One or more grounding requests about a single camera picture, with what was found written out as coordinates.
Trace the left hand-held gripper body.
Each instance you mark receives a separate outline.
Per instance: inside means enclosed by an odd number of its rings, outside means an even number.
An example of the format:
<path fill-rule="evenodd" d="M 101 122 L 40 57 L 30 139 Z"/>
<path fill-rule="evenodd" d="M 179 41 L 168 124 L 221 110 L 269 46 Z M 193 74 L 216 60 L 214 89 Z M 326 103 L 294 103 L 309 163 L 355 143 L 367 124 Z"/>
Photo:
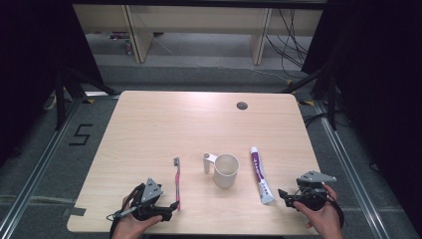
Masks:
<path fill-rule="evenodd" d="M 144 221 L 158 215 L 158 209 L 155 203 L 162 193 L 161 186 L 152 178 L 148 178 L 145 183 L 141 183 L 136 188 L 130 204 L 134 208 L 131 212 L 132 216 L 139 221 Z"/>

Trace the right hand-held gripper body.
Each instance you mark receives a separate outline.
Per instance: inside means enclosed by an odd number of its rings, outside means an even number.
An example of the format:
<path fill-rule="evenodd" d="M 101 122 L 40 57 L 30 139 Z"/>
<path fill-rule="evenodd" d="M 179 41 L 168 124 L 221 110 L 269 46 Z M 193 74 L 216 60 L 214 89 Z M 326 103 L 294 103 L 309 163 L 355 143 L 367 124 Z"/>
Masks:
<path fill-rule="evenodd" d="M 328 193 L 323 187 L 326 182 L 336 182 L 336 178 L 314 170 L 299 176 L 297 185 L 300 193 L 295 195 L 295 200 L 311 210 L 322 209 L 328 200 Z"/>

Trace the pink toothbrush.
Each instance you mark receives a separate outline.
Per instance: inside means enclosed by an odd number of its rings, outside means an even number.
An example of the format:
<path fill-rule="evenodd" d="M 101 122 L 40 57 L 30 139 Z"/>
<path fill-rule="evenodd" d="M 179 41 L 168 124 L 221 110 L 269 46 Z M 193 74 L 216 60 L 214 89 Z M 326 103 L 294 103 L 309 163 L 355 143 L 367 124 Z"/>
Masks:
<path fill-rule="evenodd" d="M 180 168 L 180 159 L 179 157 L 175 157 L 174 160 L 174 165 L 176 166 L 176 174 L 175 174 L 175 191 L 176 191 L 176 201 L 178 202 L 177 205 L 177 210 L 180 211 L 181 206 L 180 206 L 180 172 L 181 172 L 181 168 Z"/>

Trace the white and purple toothpaste tube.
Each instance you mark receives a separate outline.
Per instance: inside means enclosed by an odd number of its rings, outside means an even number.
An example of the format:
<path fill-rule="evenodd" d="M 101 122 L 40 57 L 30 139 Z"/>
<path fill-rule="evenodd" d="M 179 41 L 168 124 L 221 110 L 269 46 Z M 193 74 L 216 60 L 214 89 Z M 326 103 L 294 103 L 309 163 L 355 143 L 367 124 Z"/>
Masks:
<path fill-rule="evenodd" d="M 250 148 L 251 158 L 253 162 L 254 171 L 257 177 L 258 188 L 260 192 L 260 200 L 262 204 L 271 203 L 274 200 L 271 188 L 266 180 L 263 161 L 260 156 L 259 150 L 256 146 Z"/>

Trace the white cup with handle holder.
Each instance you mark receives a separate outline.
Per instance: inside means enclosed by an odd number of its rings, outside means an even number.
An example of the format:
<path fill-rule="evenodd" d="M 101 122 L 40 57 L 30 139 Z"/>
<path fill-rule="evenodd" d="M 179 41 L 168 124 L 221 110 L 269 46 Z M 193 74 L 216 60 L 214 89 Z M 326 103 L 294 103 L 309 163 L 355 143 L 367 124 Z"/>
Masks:
<path fill-rule="evenodd" d="M 220 188 L 230 188 L 236 179 L 240 168 L 239 160 L 232 154 L 214 155 L 209 152 L 203 154 L 204 172 L 208 174 L 213 169 L 213 179 Z"/>

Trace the person's right hand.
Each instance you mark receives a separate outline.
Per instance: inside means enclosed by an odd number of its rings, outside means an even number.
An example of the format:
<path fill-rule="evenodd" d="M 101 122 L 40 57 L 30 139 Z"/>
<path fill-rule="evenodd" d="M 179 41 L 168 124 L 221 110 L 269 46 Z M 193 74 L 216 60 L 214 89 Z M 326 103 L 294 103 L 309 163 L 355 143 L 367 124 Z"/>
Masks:
<path fill-rule="evenodd" d="M 323 239 L 343 239 L 339 216 L 335 208 L 327 202 L 318 211 L 308 209 L 304 204 L 297 202 L 297 210 L 308 219 L 307 229 L 313 228 Z"/>

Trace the person's left hand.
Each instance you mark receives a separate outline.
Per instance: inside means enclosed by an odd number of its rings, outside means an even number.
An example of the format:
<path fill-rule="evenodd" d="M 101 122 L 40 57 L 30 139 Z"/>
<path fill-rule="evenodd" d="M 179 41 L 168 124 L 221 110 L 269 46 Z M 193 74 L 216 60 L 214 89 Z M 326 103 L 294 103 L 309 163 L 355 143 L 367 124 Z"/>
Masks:
<path fill-rule="evenodd" d="M 138 221 L 131 214 L 121 218 L 115 225 L 111 239 L 140 239 L 141 235 L 151 226 L 162 220 L 161 215 Z"/>

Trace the black tape strip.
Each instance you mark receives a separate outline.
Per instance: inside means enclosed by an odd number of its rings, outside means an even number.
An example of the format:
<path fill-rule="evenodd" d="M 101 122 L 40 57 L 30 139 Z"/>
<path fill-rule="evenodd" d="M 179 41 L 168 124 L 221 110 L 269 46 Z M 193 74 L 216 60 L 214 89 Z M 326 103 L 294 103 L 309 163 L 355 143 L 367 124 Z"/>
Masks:
<path fill-rule="evenodd" d="M 78 208 L 78 207 L 72 207 L 72 208 L 66 208 L 63 212 L 63 216 L 84 216 L 86 213 L 86 208 Z"/>

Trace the black metal stand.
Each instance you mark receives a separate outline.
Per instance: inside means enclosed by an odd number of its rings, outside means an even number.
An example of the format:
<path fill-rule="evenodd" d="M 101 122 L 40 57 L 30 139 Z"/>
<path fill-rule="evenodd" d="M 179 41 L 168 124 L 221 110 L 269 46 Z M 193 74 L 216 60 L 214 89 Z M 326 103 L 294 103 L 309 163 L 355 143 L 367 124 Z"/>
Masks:
<path fill-rule="evenodd" d="M 335 125 L 335 76 L 332 67 L 324 64 L 320 69 L 314 71 L 307 77 L 298 81 L 296 84 L 288 86 L 286 89 L 281 90 L 281 94 L 290 94 L 299 88 L 316 81 L 312 89 L 312 97 L 314 99 L 321 99 L 327 96 L 327 119 L 328 123 L 333 130 L 336 130 Z"/>
<path fill-rule="evenodd" d="M 64 92 L 71 95 L 73 100 L 81 100 L 87 97 L 81 83 L 87 83 L 105 92 L 108 96 L 118 96 L 119 92 L 106 86 L 102 79 L 95 80 L 79 70 L 69 67 L 61 67 L 55 79 L 55 93 L 57 101 L 57 124 L 56 129 L 60 129 L 66 120 L 66 108 Z"/>

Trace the black curtain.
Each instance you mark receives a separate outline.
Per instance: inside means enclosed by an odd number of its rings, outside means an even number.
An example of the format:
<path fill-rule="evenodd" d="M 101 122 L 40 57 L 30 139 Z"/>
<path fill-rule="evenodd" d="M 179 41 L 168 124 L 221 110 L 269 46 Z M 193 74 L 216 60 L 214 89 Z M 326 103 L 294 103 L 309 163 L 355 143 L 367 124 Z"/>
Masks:
<path fill-rule="evenodd" d="M 104 81 L 72 0 L 0 0 L 0 166 L 56 86 Z"/>
<path fill-rule="evenodd" d="M 303 71 L 319 69 L 340 36 L 348 116 L 422 236 L 422 0 L 327 0 Z"/>

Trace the aluminium floor rail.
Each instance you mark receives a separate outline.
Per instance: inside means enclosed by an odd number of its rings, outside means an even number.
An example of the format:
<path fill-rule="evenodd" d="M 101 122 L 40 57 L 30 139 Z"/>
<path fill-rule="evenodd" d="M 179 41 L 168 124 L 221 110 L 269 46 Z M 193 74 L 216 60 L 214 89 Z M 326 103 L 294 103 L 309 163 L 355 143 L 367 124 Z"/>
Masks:
<path fill-rule="evenodd" d="M 321 123 L 328 136 L 328 139 L 335 151 L 335 154 L 341 164 L 350 187 L 356 197 L 360 209 L 374 235 L 375 239 L 390 239 L 390 235 L 385 228 L 385 224 L 369 197 L 352 161 L 347 153 L 337 130 L 331 126 L 328 119 L 322 119 Z"/>
<path fill-rule="evenodd" d="M 67 111 L 66 118 L 62 125 L 54 132 L 45 150 L 40 156 L 37 164 L 27 178 L 20 193 L 15 197 L 8 213 L 0 223 L 0 239 L 10 239 L 20 219 L 22 218 L 34 192 L 38 188 L 47 168 L 49 167 L 54 154 L 69 128 L 81 100 L 72 100 Z"/>

